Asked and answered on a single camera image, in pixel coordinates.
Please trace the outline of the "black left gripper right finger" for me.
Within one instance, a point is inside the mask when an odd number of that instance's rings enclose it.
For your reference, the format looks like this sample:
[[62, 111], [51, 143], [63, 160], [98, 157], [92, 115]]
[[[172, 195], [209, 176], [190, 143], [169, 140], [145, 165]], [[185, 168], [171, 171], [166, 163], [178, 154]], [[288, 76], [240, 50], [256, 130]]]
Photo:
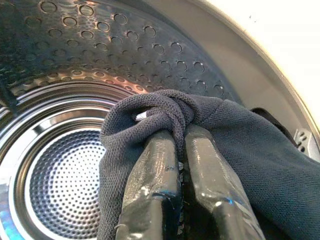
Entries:
[[214, 219], [219, 238], [265, 239], [241, 180], [220, 153], [210, 132], [189, 125], [185, 150], [196, 202]]

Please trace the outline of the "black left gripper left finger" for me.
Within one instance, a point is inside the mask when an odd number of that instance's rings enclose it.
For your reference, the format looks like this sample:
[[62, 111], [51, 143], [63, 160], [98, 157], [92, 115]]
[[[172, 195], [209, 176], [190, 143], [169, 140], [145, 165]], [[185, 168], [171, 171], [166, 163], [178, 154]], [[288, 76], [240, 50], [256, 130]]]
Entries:
[[154, 133], [128, 177], [117, 240], [175, 240], [182, 208], [176, 144], [167, 130]]

